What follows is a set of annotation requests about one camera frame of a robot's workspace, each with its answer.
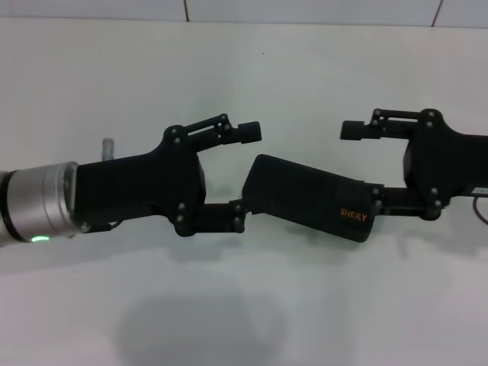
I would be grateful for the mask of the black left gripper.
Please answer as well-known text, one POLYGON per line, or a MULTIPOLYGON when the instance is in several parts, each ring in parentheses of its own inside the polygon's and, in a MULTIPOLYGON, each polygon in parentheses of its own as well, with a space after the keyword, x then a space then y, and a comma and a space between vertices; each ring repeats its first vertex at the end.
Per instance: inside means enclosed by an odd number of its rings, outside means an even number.
POLYGON ((74 218, 91 229, 113 222, 164 216, 180 236, 243 233, 243 200, 204 204, 204 176, 197 151, 262 140, 258 121, 233 127, 220 114, 183 127, 168 127, 152 151, 80 165, 76 172, 74 218))

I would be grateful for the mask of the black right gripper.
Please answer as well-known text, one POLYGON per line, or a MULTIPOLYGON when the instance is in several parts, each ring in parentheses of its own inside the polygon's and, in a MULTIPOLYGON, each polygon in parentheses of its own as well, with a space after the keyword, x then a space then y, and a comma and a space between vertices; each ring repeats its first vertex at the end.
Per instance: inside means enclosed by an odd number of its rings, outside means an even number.
POLYGON ((341 140, 409 140, 404 156, 408 188, 374 188, 377 216, 437 220, 453 197, 487 197, 487 137, 451 129, 440 111, 375 108, 368 124, 345 120, 341 140))

